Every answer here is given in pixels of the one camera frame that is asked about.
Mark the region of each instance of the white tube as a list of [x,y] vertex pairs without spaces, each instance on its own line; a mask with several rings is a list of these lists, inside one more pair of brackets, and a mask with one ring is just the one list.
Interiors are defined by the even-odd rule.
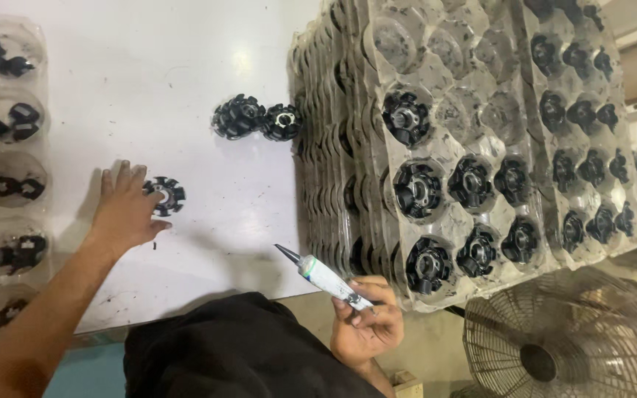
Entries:
[[360,297],[348,284],[329,267],[312,255],[303,257],[297,264],[299,274],[319,289],[337,297],[358,311],[372,307],[372,303]]

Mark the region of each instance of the black shirt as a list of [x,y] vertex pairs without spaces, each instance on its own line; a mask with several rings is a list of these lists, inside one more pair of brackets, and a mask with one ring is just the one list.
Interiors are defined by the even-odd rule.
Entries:
[[212,301],[132,329],[125,375],[130,398],[384,398],[287,307],[260,293]]

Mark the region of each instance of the electric fan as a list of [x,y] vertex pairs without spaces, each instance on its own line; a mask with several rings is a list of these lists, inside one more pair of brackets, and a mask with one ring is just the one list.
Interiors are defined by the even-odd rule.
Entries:
[[471,300],[465,319],[484,397],[637,397],[637,289],[596,268]]

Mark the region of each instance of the hand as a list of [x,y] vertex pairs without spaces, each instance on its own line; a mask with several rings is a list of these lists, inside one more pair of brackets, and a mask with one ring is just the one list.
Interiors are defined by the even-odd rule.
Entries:
[[395,293],[382,276],[354,277],[349,286],[374,304],[361,312],[332,297],[335,308],[331,352],[352,369],[369,367],[370,360],[397,347],[404,337],[402,311]]
[[152,220],[155,206],[164,194],[154,192],[144,195],[146,166],[129,169],[129,160],[122,162],[117,184],[112,185],[112,172],[102,172],[102,191],[93,225],[86,240],[100,244],[120,258],[127,250],[153,240],[171,223]]

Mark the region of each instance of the person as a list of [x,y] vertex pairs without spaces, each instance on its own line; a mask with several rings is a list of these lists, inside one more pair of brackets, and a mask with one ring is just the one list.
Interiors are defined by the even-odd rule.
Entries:
[[[171,227],[152,220],[161,193],[142,192],[146,167],[102,173],[101,199],[75,255],[0,330],[0,397],[41,397],[75,328],[127,250]],[[331,349],[280,303],[245,293],[185,316],[132,328],[125,342],[129,397],[394,397],[375,357],[403,338],[402,313],[382,276],[353,278],[375,306],[333,298]]]

